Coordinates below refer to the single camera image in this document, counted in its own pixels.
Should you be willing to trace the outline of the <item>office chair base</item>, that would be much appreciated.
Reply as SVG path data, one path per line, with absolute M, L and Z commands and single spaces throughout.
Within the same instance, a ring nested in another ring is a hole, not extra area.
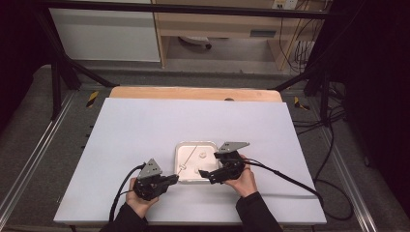
M 181 40 L 189 44 L 203 45 L 206 49 L 212 48 L 206 37 L 181 37 Z

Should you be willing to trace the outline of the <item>aluminium rail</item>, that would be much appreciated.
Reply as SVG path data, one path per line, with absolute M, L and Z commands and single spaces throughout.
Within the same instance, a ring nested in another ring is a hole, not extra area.
M 342 158 L 336 142 L 333 140 L 334 137 L 332 136 L 331 130 L 329 128 L 322 128 L 321 131 L 327 143 L 331 146 L 331 158 L 337 171 L 337 175 L 341 180 L 345 192 L 350 197 L 356 219 L 360 224 L 362 231 L 377 232 L 377 226 L 373 217 L 366 206 L 366 202 L 364 201 L 353 176 Z
M 63 120 L 65 119 L 75 96 L 76 91 L 69 91 L 66 97 L 64 97 L 61 104 L 61 111 L 57 114 L 56 118 L 51 120 L 47 125 L 47 128 L 44 131 L 40 141 L 37 143 L 28 161 L 26 161 L 11 189 L 8 191 L 6 197 L 0 204 L 0 228 L 5 226 L 11 216 L 15 205 L 30 182 L 33 173 L 36 171 L 37 166 L 41 162 L 44 153 L 46 152 L 55 133 L 58 131 Z

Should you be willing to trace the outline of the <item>person's left hand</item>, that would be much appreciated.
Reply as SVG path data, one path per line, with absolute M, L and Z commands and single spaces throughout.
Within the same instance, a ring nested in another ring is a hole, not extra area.
M 140 217 L 144 218 L 149 209 L 156 204 L 160 199 L 158 197 L 151 199 L 150 201 L 139 198 L 133 191 L 133 186 L 136 179 L 130 179 L 129 192 L 126 194 L 126 203 L 134 210 L 134 212 Z

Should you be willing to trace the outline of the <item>person's right hand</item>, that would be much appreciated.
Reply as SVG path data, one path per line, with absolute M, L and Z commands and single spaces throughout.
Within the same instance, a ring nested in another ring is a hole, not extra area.
M 257 184 L 249 164 L 245 165 L 238 179 L 227 180 L 224 183 L 232 187 L 241 197 L 248 197 L 257 192 Z

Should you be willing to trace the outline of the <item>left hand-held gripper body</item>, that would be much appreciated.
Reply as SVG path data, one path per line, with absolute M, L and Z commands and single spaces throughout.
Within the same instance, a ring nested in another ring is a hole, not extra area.
M 168 178 L 154 159 L 150 159 L 137 175 L 133 191 L 139 198 L 150 201 L 167 191 Z

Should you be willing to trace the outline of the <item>white cabinet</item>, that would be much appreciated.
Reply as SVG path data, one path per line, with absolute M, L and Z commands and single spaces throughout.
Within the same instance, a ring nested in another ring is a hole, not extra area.
M 148 13 L 50 10 L 66 53 L 75 60 L 159 62 Z

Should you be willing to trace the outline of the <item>white square dish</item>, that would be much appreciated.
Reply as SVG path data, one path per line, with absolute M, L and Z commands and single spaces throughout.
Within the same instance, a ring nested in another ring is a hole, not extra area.
M 187 157 L 190 155 L 193 148 L 197 145 L 196 150 L 190 157 L 190 160 L 186 164 L 187 169 L 183 170 L 179 176 L 179 182 L 181 184 L 204 184 L 208 182 L 207 178 L 202 178 L 200 174 L 194 173 L 194 168 L 198 167 L 199 170 L 214 171 L 218 169 L 219 162 L 214 156 L 214 153 L 218 150 L 217 145 L 212 141 L 185 141 L 180 142 L 175 148 L 174 159 L 174 173 L 179 171 L 179 165 L 184 163 Z M 202 159 L 199 157 L 201 152 L 205 152 L 207 157 Z

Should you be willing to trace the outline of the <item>light wooden desk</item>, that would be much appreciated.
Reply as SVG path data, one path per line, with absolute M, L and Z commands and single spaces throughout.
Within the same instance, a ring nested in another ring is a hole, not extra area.
M 240 7 L 271 10 L 276 0 L 151 0 L 153 4 Z M 287 67 L 291 47 L 302 28 L 301 18 L 154 13 L 161 63 L 166 65 L 171 37 L 262 39 L 268 42 L 277 68 Z

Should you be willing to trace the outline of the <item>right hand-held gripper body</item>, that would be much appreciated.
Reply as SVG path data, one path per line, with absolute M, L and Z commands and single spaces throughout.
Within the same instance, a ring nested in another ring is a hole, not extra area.
M 238 179 L 244 170 L 245 162 L 239 155 L 238 150 L 249 145 L 248 142 L 224 142 L 223 145 L 214 153 L 215 158 L 221 163 L 217 170 L 221 171 L 219 177 L 227 180 Z

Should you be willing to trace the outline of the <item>black metal frame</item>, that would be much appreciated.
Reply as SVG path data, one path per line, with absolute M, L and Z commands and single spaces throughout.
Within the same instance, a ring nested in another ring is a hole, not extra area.
M 97 81 L 104 87 L 116 87 L 115 83 L 103 79 L 99 75 L 89 71 L 74 61 L 66 54 L 58 33 L 52 29 L 45 18 L 44 13 L 51 9 L 113 11 L 113 12 L 142 12 L 142 13 L 167 13 L 185 15 L 235 15 L 235 16 L 259 16 L 277 18 L 309 18 L 309 19 L 333 19 L 340 16 L 336 13 L 309 12 L 295 10 L 262 10 L 257 8 L 217 7 L 217 6 L 192 6 L 170 4 L 144 4 L 105 1 L 75 1 L 75 0 L 34 0 L 30 3 L 31 10 L 36 20 L 43 29 L 53 56 L 52 89 L 53 89 L 53 116 L 56 118 L 61 110 L 61 91 L 59 76 L 62 76 L 70 89 L 79 89 L 81 82 L 74 71 L 79 71 L 89 78 Z

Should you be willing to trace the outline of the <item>thin wooden skewer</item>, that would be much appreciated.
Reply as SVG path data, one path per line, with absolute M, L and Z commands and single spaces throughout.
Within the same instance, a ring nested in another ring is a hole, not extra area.
M 188 163 L 188 161 L 190 160 L 190 157 L 193 155 L 193 153 L 194 153 L 194 151 L 196 150 L 196 148 L 197 148 L 197 145 L 195 145 L 195 147 L 194 147 L 193 150 L 191 151 L 190 155 L 187 157 L 187 159 L 185 160 L 185 162 L 182 163 L 182 164 L 186 165 L 186 164 Z M 182 171 L 183 171 L 183 170 L 181 170 L 181 169 L 179 168 L 179 171 L 177 172 L 177 175 L 179 175 Z

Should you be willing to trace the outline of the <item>wooden table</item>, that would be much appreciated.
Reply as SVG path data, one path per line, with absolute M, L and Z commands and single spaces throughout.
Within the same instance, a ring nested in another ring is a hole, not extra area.
M 282 102 L 278 91 L 229 88 L 117 86 L 109 96 L 122 99 Z

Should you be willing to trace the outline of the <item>white power strip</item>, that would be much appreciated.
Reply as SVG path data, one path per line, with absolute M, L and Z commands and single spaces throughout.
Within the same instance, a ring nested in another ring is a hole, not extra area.
M 294 10 L 297 3 L 298 0 L 274 0 L 272 8 L 279 10 Z

